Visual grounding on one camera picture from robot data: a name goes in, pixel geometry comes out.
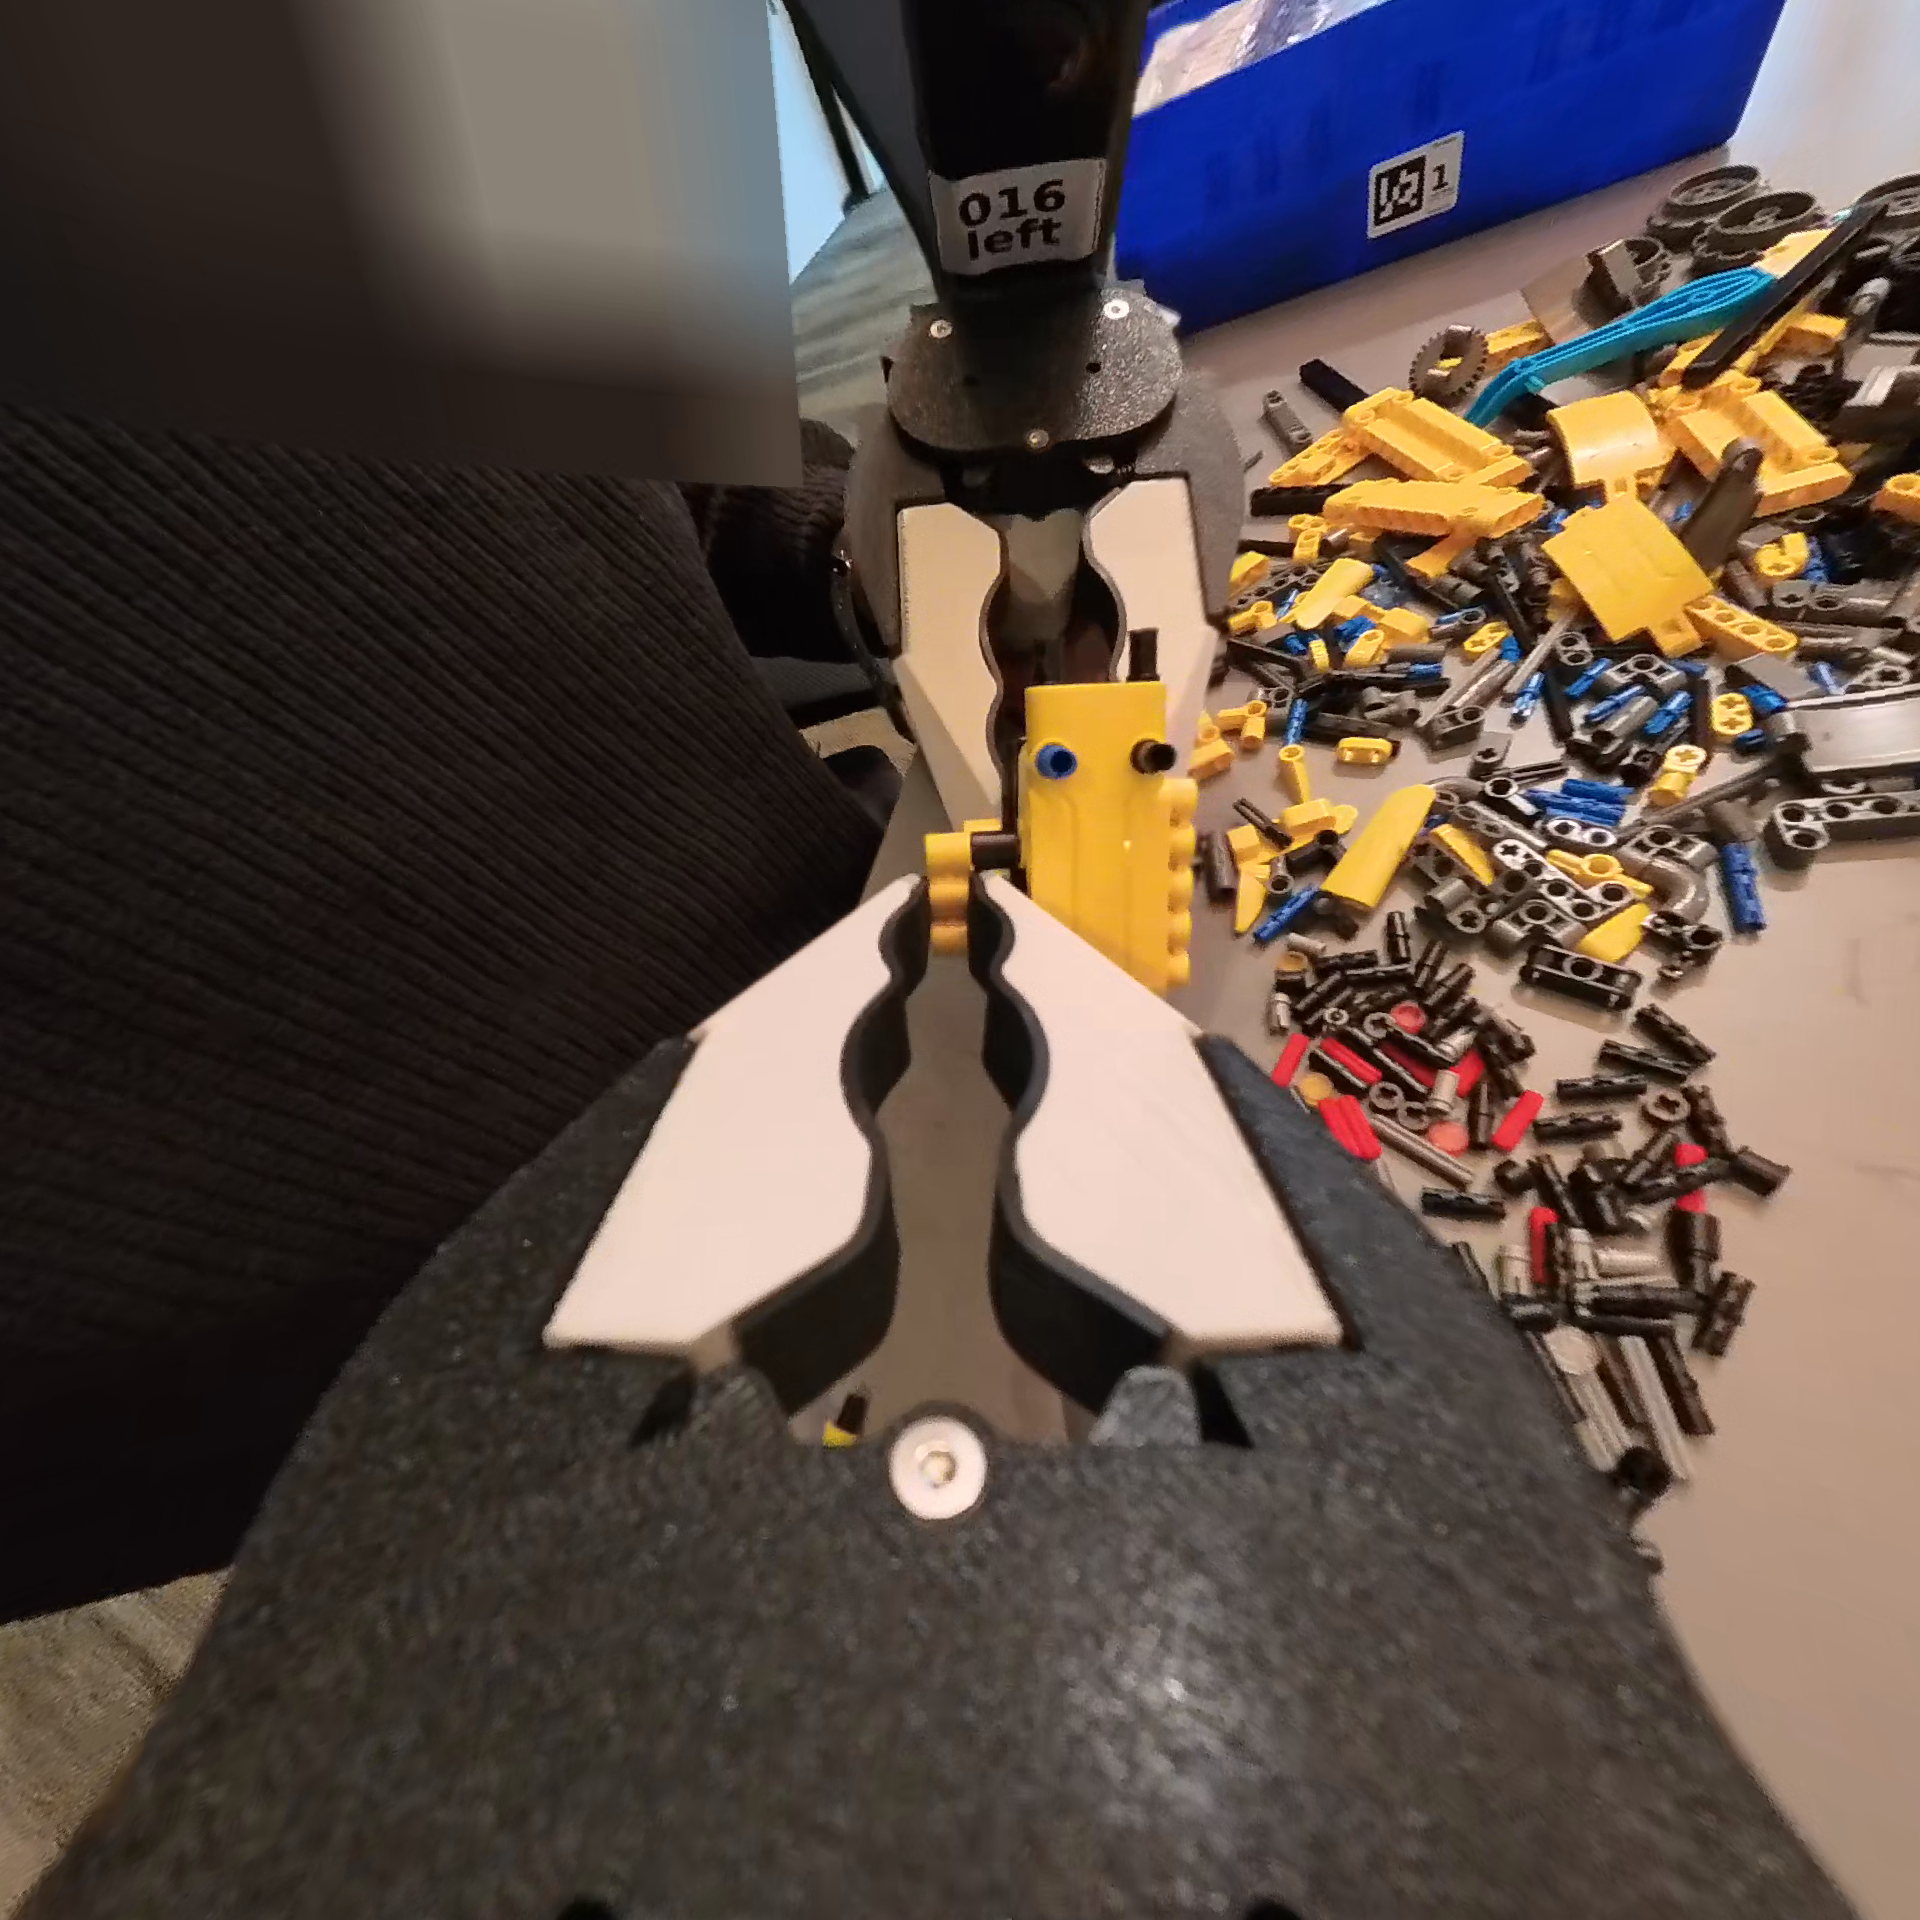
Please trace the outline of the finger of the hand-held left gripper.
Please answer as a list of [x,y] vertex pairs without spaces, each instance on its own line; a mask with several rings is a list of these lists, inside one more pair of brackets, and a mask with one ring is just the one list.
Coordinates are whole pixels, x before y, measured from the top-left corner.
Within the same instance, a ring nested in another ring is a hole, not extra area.
[[954,502],[897,519],[897,678],[954,826],[1001,822],[1018,790],[1035,642],[1006,530]]
[[1216,657],[1194,498],[1185,474],[1137,478],[1086,515],[1083,554],[1119,614],[1111,678],[1131,672],[1131,635],[1156,635],[1168,737],[1196,742]]

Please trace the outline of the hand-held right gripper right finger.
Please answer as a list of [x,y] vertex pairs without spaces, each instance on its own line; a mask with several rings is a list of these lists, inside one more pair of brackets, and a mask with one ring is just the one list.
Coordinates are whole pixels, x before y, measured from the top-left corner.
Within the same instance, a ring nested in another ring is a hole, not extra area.
[[1209,1034],[996,872],[971,886],[971,974],[1006,1106],[991,1297],[1015,1355],[1105,1409],[1142,1366],[1338,1345]]

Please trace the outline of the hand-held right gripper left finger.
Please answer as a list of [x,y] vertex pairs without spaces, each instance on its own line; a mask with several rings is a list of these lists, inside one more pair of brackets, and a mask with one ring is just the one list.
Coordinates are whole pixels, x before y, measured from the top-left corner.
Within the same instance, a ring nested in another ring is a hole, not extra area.
[[784,1409],[891,1326],[879,1113],[910,1064],[926,881],[895,879],[663,1051],[663,1106],[545,1326],[550,1351],[758,1370]]

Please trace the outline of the black and yellow brick assembly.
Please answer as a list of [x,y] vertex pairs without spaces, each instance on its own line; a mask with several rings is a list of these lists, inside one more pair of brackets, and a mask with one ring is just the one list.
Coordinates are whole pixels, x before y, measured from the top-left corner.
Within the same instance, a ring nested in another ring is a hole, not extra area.
[[999,872],[1155,994],[1192,977],[1199,785],[1168,730],[1160,630],[1120,678],[1025,691],[1015,795],[994,822],[926,839],[928,950],[969,952],[975,879]]

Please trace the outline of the pile of brick parts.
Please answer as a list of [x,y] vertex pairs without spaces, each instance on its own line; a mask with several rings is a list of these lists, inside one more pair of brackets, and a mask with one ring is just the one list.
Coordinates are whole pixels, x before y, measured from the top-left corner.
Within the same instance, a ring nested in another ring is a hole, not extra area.
[[1755,1297],[1715,1203],[1791,1179],[1682,995],[1772,879],[1916,846],[1916,213],[1723,163],[1399,385],[1303,363],[1327,433],[1265,402],[1192,769],[1276,790],[1196,870],[1278,1087],[1499,1237],[1452,1254],[1630,1515]]

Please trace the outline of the blue bin with plastic bags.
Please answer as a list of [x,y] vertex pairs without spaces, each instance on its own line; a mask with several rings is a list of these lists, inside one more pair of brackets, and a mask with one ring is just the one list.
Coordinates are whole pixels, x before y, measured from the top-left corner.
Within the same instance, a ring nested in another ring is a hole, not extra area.
[[1779,1],[1163,5],[1116,237],[1190,329],[1723,143]]

